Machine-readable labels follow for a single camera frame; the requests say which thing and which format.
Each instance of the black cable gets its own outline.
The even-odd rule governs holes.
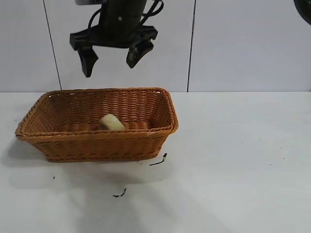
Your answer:
[[[159,9],[157,9],[156,11],[155,8],[156,6],[159,4],[159,2],[161,3]],[[157,14],[159,14],[164,8],[164,2],[162,0],[154,0],[154,3],[152,4],[152,6],[150,7],[149,11],[147,13],[144,13],[143,16],[144,18],[139,22],[139,24],[128,34],[131,35],[134,32],[136,32],[146,21],[149,17],[155,16]],[[92,27],[92,22],[95,18],[96,15],[98,15],[98,13],[101,11],[101,8],[98,9],[91,17],[91,19],[88,22],[88,26],[87,26],[87,40],[89,40],[90,35],[91,35],[91,27]]]
[[[88,26],[87,26],[87,40],[89,40],[89,37],[91,35],[91,27],[92,27],[92,22],[95,18],[96,15],[98,15],[98,13],[101,11],[101,8],[98,9],[90,18],[89,22],[88,22]]]
[[[154,12],[152,12],[152,14],[150,15],[150,17],[152,17],[152,16],[156,16],[157,14],[159,14],[162,10],[163,10],[163,8],[164,8],[164,2],[162,1],[162,0],[160,0],[160,2],[161,2],[161,5],[160,5],[160,7],[159,7],[159,9],[157,9],[156,11],[154,11]]]

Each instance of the wicker basket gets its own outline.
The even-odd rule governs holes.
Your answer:
[[[99,130],[114,114],[126,131]],[[178,128],[170,94],[161,88],[88,89],[44,94],[16,129],[51,162],[143,160],[158,155]]]

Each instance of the black robotic arm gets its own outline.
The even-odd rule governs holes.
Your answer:
[[[143,24],[149,17],[157,15],[164,3],[162,0],[154,0],[149,11],[144,14],[146,1],[76,0],[78,5],[101,4],[101,8],[91,17],[87,29],[70,34],[70,44],[79,53],[86,77],[91,76],[98,60],[93,46],[129,48],[126,62],[130,68],[153,49],[151,40],[156,39],[157,30]],[[97,14],[100,14],[98,25],[92,26]]]

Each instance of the dark spot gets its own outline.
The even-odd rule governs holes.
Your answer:
[[[122,193],[121,195],[113,195],[113,196],[114,196],[115,198],[123,197],[124,194],[125,194],[125,192],[126,192],[126,188],[124,189],[124,191],[123,191],[123,193]]]
[[[165,153],[165,154],[163,155],[163,160],[162,160],[161,162],[158,162],[158,163],[155,163],[155,164],[149,164],[149,166],[158,165],[158,164],[163,163],[163,162],[165,161],[165,159],[166,159],[166,156],[167,156],[167,153]]]

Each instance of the basket rim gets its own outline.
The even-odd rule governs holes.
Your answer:
[[[92,93],[98,93],[98,92],[132,92],[132,91],[152,91],[152,92],[161,92],[165,95],[166,101],[169,104],[169,111],[172,117],[172,123],[169,126],[166,127],[160,127],[160,128],[152,128],[152,129],[137,129],[137,130],[125,130],[125,131],[109,131],[109,130],[96,130],[96,131],[75,131],[75,132],[40,132],[40,133],[27,133],[25,132],[24,126],[27,125],[29,122],[29,118],[35,114],[36,109],[38,106],[41,105],[41,102],[46,100],[48,96],[55,95],[55,94],[61,94],[61,95],[72,95],[74,93],[85,93],[85,92],[92,92]],[[175,108],[173,106],[173,101],[171,98],[171,95],[169,92],[163,88],[159,87],[135,87],[135,88],[104,88],[104,89],[74,89],[74,90],[56,90],[56,91],[50,91],[45,94],[43,94],[31,107],[31,109],[28,111],[26,116],[23,118],[23,120],[19,123],[15,135],[17,138],[22,140],[27,140],[32,138],[35,140],[35,138],[38,138],[40,141],[44,140],[44,138],[51,140],[51,138],[54,137],[68,137],[70,136],[85,136],[85,135],[93,135],[93,136],[100,136],[100,137],[106,137],[111,135],[114,135],[115,137],[124,137],[124,135],[134,135],[136,133],[142,134],[142,135],[153,135],[154,136],[163,136],[163,135],[169,135],[174,133],[178,128],[178,120],[175,112]]]

